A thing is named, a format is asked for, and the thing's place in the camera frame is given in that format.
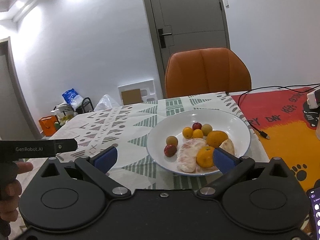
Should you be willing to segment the person's left hand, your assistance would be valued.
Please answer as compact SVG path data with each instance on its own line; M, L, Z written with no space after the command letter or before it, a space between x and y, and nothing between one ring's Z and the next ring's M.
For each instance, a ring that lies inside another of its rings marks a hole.
M1 239L8 239L11 233L10 222L18 218L22 186L16 176L32 170L33 165L29 162L1 163Z

